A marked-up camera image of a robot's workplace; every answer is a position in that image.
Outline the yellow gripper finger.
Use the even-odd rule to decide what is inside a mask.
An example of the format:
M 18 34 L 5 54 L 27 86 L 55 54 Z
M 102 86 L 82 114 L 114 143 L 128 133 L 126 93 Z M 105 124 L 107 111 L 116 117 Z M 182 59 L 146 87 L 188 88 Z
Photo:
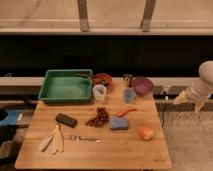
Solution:
M 196 102 L 195 105 L 195 112 L 199 112 L 201 108 L 204 106 L 205 102 L 204 101 L 198 101 Z
M 173 101 L 174 104 L 186 103 L 188 101 L 188 96 L 185 91 L 182 91 Z

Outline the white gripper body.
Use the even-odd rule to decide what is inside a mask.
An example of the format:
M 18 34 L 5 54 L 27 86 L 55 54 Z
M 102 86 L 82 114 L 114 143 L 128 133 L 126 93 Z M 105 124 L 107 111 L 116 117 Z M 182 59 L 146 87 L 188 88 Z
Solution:
M 191 101 L 205 101 L 211 96 L 211 87 L 201 78 L 197 78 L 187 88 L 187 94 Z

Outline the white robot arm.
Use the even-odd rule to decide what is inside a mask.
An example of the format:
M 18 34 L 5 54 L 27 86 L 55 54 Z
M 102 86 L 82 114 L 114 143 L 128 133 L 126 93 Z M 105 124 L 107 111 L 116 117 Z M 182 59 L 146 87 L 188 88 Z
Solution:
M 199 77 L 183 90 L 173 101 L 174 104 L 194 103 L 195 112 L 199 112 L 213 94 L 213 61 L 206 61 L 199 66 Z

